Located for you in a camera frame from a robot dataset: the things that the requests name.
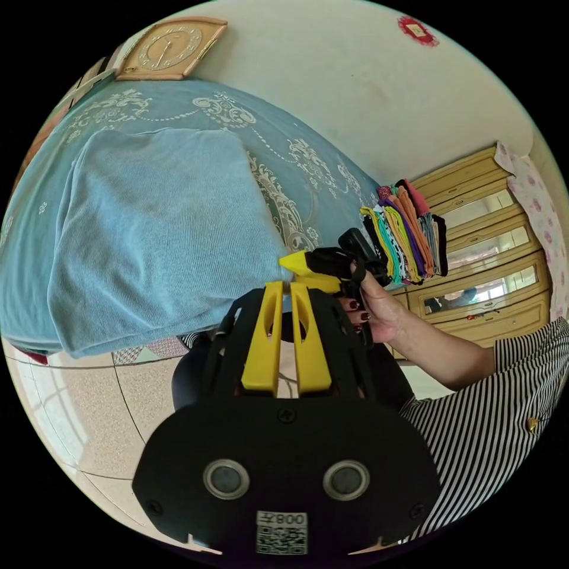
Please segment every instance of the folded blue sweater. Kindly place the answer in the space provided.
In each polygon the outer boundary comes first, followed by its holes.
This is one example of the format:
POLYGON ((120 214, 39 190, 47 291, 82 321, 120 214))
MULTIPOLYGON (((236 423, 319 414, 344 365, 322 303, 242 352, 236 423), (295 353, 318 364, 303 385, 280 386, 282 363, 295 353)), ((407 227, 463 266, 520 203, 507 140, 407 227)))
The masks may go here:
POLYGON ((47 302, 72 357, 141 346, 291 281, 286 254, 237 135, 102 130, 67 179, 47 302))

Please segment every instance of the mirror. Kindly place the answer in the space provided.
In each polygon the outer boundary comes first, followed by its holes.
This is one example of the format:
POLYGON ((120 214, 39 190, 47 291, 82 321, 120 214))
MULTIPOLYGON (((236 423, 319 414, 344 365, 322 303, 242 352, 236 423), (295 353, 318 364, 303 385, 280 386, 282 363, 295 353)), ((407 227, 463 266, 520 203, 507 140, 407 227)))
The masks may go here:
POLYGON ((525 227, 517 227, 496 237, 478 241, 462 249, 451 251, 447 254, 449 271, 462 267, 469 263, 484 261, 495 257, 500 253, 511 251, 512 249, 529 242, 529 235, 525 227))
POLYGON ((499 191, 496 194, 480 198, 475 202, 457 207, 445 213, 446 227, 447 229, 453 229, 463 223, 468 223, 489 213, 497 212, 500 209, 511 206, 513 203, 514 201, 508 190, 499 191))
POLYGON ((425 313, 433 314, 435 312, 490 301, 507 295, 510 292, 523 289, 526 286, 534 285, 536 282, 537 275, 535 267, 531 266, 500 279, 495 279, 467 289, 457 290, 447 295, 427 298, 424 301, 425 313))

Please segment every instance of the clock face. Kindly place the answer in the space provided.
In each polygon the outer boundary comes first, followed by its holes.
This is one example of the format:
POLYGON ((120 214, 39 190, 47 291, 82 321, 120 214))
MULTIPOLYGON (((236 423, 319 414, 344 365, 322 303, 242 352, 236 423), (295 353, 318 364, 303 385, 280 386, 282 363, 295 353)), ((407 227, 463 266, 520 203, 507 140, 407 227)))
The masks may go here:
POLYGON ((138 61, 143 69, 168 69, 196 51, 202 31, 189 25, 172 25, 159 29, 141 47, 138 61))

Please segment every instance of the button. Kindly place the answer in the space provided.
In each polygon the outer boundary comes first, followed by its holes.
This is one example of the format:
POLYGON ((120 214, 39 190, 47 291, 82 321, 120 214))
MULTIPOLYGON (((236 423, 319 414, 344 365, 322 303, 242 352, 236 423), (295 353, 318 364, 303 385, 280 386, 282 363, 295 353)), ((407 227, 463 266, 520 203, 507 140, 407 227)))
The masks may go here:
POLYGON ((528 430, 530 433, 533 433, 536 429, 536 427, 539 424, 539 420, 536 419, 535 417, 530 417, 527 421, 526 421, 526 426, 528 427, 528 430))
POLYGON ((221 500, 236 500, 249 489, 249 475, 238 462, 228 459, 213 461, 203 473, 207 490, 221 500))
POLYGON ((324 474, 324 490, 335 500, 355 500, 368 486, 369 471, 360 462, 337 462, 324 474))

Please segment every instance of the hand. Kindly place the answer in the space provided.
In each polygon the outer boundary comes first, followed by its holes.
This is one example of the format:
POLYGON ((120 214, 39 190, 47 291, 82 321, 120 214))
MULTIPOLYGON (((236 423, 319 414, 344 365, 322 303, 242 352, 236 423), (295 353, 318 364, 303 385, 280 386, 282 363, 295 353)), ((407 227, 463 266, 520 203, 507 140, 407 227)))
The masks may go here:
POLYGON ((356 331, 360 331, 362 324, 369 321, 374 343, 389 344, 401 330, 405 308, 373 278, 369 271, 366 272, 361 291, 365 306, 359 306, 352 298, 341 298, 340 303, 356 327, 356 331))

